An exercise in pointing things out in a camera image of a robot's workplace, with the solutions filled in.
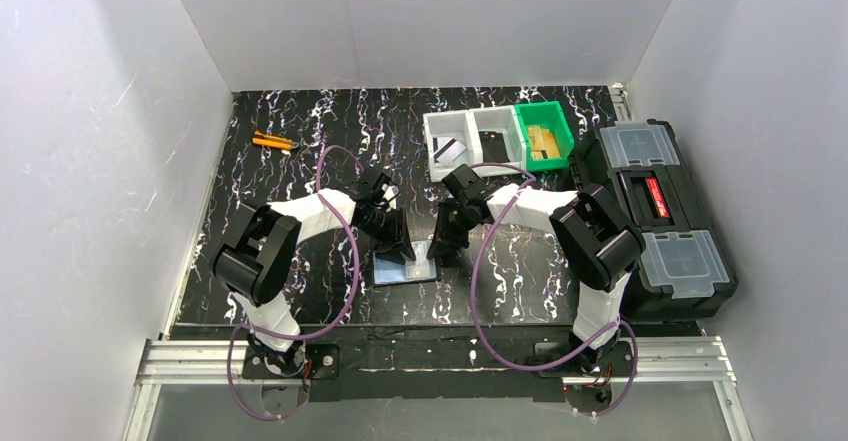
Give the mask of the left white bin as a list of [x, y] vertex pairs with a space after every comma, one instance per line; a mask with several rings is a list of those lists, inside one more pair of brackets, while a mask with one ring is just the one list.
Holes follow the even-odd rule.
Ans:
[[477, 125], [469, 110], [425, 113], [423, 123], [432, 182], [441, 181], [460, 165], [483, 161]]

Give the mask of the black card in bin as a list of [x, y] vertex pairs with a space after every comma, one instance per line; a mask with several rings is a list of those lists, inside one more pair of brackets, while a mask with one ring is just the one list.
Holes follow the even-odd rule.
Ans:
[[478, 134], [485, 163], [508, 163], [510, 161], [503, 133], [479, 131]]

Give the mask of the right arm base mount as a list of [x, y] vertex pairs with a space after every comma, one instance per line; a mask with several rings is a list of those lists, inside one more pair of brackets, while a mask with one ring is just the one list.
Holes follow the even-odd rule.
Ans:
[[572, 415], [596, 422], [626, 399], [637, 377], [638, 360], [632, 340], [624, 338], [612, 340], [600, 355], [586, 349], [569, 362], [536, 375], [544, 380], [560, 380]]

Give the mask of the tan cards in green bin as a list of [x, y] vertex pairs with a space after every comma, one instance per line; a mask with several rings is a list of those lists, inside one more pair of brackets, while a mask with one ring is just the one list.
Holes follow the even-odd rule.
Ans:
[[562, 157], [556, 138], [549, 129], [539, 125], [530, 125], [527, 127], [527, 137], [531, 144], [531, 159], [533, 161]]

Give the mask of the black toolbox clear lids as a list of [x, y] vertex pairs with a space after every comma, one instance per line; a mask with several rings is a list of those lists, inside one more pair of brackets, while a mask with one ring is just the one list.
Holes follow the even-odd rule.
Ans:
[[606, 123], [585, 135], [570, 160], [574, 183], [612, 191], [645, 239], [622, 314], [644, 323], [715, 316], [739, 281], [672, 126], [655, 119]]

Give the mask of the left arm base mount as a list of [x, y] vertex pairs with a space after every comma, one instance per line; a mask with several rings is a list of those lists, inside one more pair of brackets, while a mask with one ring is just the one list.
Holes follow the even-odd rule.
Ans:
[[255, 384], [264, 416], [282, 417], [310, 398], [313, 381], [335, 380], [340, 349], [333, 344], [300, 344], [280, 355], [249, 344], [236, 379]]

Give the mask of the aluminium frame rail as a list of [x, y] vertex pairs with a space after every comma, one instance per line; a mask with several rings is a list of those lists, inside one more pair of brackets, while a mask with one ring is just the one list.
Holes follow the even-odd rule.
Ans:
[[510, 369], [463, 329], [361, 333], [335, 380], [294, 411], [264, 416], [236, 379], [244, 342], [154, 341], [137, 375], [127, 440], [748, 440], [736, 376], [717, 337], [642, 337], [626, 399], [573, 416], [560, 380]]

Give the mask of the green bin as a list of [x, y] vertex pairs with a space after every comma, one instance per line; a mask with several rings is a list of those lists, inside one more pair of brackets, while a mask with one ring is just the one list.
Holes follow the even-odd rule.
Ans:
[[521, 103], [514, 109], [527, 149], [526, 170], [566, 169], [575, 140], [561, 104], [558, 101]]

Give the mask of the middle white bin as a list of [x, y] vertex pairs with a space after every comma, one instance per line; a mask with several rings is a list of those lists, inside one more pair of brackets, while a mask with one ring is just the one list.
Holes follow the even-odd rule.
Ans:
[[[475, 108], [470, 113], [480, 142], [481, 161], [524, 169], [526, 143], [515, 108], [512, 105]], [[484, 166], [476, 172], [482, 177], [517, 174], [511, 167]]]

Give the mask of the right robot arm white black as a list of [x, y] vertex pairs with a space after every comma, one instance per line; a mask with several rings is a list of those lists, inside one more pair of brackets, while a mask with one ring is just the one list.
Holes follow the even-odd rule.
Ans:
[[579, 191], [546, 191], [488, 181], [468, 165], [442, 182], [450, 195], [439, 204], [429, 258], [468, 248], [470, 232], [484, 224], [551, 234], [579, 283], [571, 342], [588, 358], [615, 344], [624, 291], [646, 242], [609, 190], [588, 184]]

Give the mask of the black leather card holder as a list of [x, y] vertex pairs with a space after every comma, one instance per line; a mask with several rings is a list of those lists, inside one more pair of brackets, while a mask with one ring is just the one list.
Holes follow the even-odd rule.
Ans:
[[[440, 266], [439, 271], [439, 278], [431, 281], [438, 281], [441, 279]], [[406, 263], [393, 263], [390, 261], [378, 259], [375, 255], [373, 256], [373, 283], [376, 287], [396, 286], [431, 281], [410, 281], [406, 275]]]

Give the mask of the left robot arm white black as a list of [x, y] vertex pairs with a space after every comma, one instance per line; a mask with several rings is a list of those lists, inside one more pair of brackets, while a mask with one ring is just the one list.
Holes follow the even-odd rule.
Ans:
[[405, 213], [388, 194], [391, 184], [383, 171], [366, 168], [341, 190], [321, 188], [296, 200], [237, 209], [210, 269], [244, 309], [260, 345], [285, 355], [303, 341], [282, 293], [299, 243], [349, 226], [376, 242], [380, 259], [416, 259]]

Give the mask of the white bin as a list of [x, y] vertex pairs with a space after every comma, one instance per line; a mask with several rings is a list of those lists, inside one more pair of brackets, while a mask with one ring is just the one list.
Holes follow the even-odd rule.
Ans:
[[460, 165], [483, 161], [477, 125], [469, 110], [425, 113], [423, 123], [432, 182], [441, 181]]
[[[480, 142], [481, 161], [524, 169], [526, 143], [515, 108], [512, 105], [475, 108], [470, 113]], [[484, 166], [476, 172], [482, 177], [517, 174], [511, 167]]]

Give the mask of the white card magnetic stripe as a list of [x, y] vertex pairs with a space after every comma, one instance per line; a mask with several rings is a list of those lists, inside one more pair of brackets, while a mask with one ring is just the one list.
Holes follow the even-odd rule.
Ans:
[[433, 146], [433, 162], [440, 166], [452, 165], [467, 148], [456, 138], [453, 137], [434, 137], [432, 139]]

